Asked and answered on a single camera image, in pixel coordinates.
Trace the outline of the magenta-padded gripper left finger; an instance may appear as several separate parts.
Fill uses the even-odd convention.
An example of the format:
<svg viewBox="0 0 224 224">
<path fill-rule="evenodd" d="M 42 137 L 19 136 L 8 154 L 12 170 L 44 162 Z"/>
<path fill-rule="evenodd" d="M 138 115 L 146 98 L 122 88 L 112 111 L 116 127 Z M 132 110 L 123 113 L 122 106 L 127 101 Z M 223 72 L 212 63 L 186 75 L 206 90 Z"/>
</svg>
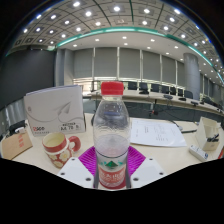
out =
<svg viewBox="0 0 224 224">
<path fill-rule="evenodd" d="M 84 188 L 93 188 L 97 172 L 95 148 L 90 147 L 79 157 L 71 157 L 58 176 Z"/>
</svg>

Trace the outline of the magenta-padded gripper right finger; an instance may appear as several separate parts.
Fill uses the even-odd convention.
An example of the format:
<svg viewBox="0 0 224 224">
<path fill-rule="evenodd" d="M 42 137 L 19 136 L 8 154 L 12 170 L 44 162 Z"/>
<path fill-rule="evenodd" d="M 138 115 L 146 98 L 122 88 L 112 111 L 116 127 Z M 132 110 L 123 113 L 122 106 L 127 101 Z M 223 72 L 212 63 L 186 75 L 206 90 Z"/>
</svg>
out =
<svg viewBox="0 0 224 224">
<path fill-rule="evenodd" d="M 158 162 L 130 146 L 127 155 L 126 187 L 141 188 L 166 176 Z"/>
</svg>

